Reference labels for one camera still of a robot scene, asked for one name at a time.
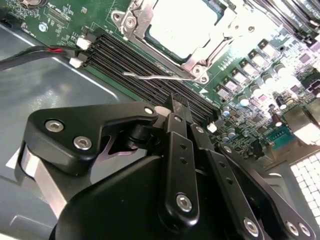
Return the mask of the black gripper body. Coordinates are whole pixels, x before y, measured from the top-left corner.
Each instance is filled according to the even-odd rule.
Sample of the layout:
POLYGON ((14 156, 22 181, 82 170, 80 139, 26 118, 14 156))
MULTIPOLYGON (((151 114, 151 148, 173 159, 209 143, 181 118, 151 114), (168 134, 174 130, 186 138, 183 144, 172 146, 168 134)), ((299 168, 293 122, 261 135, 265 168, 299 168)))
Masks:
POLYGON ((158 214, 163 161, 144 157, 76 194, 62 211, 52 240, 237 240, 214 180, 196 174, 198 223, 178 233, 158 214))

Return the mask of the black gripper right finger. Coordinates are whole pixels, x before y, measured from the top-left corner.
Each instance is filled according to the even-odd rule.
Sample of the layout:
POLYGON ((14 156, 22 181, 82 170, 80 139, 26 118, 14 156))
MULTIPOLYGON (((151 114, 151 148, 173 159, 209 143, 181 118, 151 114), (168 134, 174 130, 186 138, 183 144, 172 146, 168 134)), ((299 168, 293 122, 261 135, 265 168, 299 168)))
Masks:
POLYGON ((213 145, 188 117, 196 163, 217 187, 226 235, 231 240, 315 240, 311 226, 227 143, 213 145))

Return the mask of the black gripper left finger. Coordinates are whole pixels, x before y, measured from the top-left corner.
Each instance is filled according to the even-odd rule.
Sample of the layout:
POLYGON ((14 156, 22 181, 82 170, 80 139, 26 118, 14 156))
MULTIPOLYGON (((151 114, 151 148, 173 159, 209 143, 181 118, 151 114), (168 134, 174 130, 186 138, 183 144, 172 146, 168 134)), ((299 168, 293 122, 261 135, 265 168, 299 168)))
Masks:
POLYGON ((135 101, 41 109, 27 120, 16 170, 31 180, 57 220, 81 191, 144 157, 162 159, 158 216, 171 232, 200 217, 189 101, 135 101))

